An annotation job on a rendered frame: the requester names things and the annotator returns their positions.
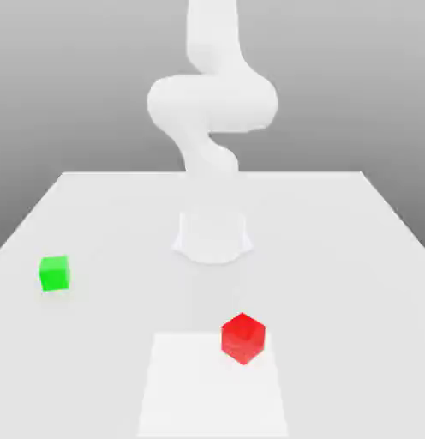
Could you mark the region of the small red cube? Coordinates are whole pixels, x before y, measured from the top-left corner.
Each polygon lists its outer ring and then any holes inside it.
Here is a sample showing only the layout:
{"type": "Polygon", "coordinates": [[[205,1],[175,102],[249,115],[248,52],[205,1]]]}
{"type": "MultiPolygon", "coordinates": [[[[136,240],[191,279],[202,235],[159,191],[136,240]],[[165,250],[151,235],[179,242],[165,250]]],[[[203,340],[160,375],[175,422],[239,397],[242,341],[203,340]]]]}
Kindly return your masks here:
{"type": "Polygon", "coordinates": [[[266,326],[245,313],[221,327],[221,349],[239,364],[246,365],[265,347],[266,326]]]}

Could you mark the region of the small green cube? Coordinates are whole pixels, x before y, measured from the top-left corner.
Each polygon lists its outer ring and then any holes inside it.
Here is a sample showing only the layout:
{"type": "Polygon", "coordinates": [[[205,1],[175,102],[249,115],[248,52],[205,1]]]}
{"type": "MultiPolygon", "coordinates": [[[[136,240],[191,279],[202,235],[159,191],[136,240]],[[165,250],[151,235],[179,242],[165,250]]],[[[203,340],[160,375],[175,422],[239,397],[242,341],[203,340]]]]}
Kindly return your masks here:
{"type": "Polygon", "coordinates": [[[69,258],[45,256],[39,264],[39,279],[44,292],[66,290],[69,288],[69,258]]]}

